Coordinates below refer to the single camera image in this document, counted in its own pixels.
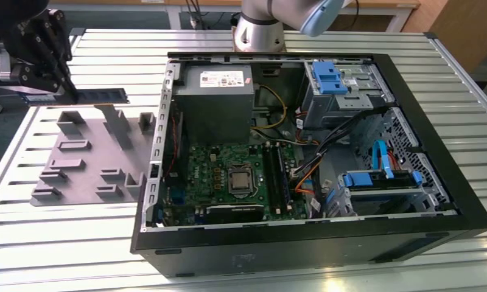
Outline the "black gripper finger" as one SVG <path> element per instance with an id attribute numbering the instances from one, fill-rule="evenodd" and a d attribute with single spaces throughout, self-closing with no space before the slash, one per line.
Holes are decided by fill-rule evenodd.
<path id="1" fill-rule="evenodd" d="M 41 72 L 57 86 L 57 102 L 76 103 L 77 89 L 71 80 L 68 61 L 72 47 L 65 14 L 59 9 L 47 9 L 33 20 L 33 30 L 47 50 L 40 50 Z"/>
<path id="2" fill-rule="evenodd" d="M 12 64 L 8 73 L 0 69 L 0 88 L 23 93 L 63 93 L 57 81 L 39 76 L 35 68 L 25 63 Z"/>

